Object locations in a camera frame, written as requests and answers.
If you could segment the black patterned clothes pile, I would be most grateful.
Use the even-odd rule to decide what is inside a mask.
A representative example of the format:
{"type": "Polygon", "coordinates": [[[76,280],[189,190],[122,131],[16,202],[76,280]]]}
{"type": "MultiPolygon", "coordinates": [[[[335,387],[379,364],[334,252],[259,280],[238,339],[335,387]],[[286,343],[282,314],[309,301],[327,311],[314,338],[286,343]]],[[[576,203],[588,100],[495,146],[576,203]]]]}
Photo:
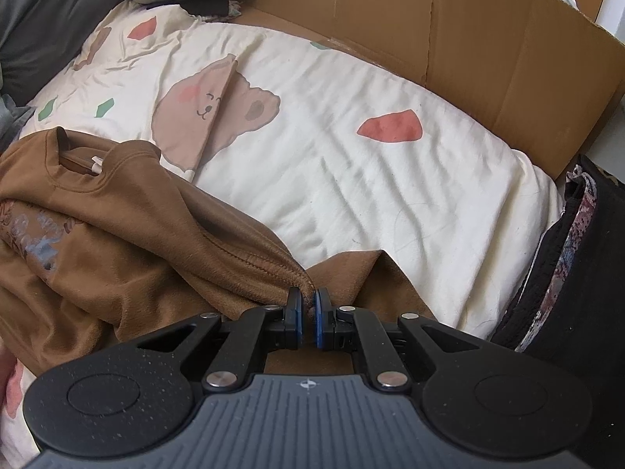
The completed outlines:
{"type": "Polygon", "coordinates": [[[589,158],[568,173],[561,216],[489,338],[582,379],[593,415],[579,453],[623,467],[624,185],[589,158]]]}

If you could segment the dark grey pillow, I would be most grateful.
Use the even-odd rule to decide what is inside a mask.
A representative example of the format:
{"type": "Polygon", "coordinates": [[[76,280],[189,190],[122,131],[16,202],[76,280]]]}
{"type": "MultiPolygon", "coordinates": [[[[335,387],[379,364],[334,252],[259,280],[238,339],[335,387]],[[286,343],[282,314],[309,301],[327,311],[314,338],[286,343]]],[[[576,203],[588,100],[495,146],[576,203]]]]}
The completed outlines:
{"type": "Polygon", "coordinates": [[[24,106],[123,0],[1,0],[1,92],[24,106]]]}

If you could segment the grey-blue garment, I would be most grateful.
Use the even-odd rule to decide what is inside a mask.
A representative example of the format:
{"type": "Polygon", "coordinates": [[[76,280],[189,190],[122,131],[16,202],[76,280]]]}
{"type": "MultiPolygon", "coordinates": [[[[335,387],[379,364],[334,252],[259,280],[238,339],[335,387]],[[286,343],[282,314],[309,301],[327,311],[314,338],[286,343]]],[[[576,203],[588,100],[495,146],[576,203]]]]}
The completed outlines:
{"type": "Polygon", "coordinates": [[[0,72],[0,154],[15,142],[22,128],[34,113],[30,105],[18,105],[5,91],[3,72],[0,72]]]}

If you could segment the brown t-shirt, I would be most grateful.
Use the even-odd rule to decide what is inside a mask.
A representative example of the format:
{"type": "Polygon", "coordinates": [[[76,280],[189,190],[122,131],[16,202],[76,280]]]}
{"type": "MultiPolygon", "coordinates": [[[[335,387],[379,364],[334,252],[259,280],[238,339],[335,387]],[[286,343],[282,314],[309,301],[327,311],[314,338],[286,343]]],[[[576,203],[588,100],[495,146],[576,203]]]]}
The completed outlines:
{"type": "Polygon", "coordinates": [[[61,127],[1,157],[1,339],[34,374],[204,312],[284,305],[298,288],[391,322],[427,315],[384,251],[301,266],[268,227],[160,163],[146,141],[61,127]]]}

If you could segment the cream bear print blanket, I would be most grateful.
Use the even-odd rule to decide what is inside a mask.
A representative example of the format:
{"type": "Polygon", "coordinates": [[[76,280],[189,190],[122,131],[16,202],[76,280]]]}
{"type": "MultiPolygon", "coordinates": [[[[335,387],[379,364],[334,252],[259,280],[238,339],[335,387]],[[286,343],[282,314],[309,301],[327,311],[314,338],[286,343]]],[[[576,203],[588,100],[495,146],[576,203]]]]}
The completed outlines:
{"type": "MultiPolygon", "coordinates": [[[[482,338],[561,210],[523,152],[421,86],[177,6],[118,5],[33,107],[15,142],[61,127],[152,143],[163,167],[268,227],[301,266],[384,251],[427,315],[482,338]]],[[[38,452],[21,408],[36,375],[1,339],[3,467],[38,452]]]]}

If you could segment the brown cardboard sheet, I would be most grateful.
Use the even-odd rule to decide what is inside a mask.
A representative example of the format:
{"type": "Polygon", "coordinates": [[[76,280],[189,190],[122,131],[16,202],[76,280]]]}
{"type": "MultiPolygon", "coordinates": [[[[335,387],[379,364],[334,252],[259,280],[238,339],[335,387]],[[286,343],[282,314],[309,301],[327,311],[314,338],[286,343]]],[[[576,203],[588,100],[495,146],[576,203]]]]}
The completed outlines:
{"type": "Polygon", "coordinates": [[[561,0],[246,0],[439,94],[557,177],[624,94],[618,39],[561,0]]]}

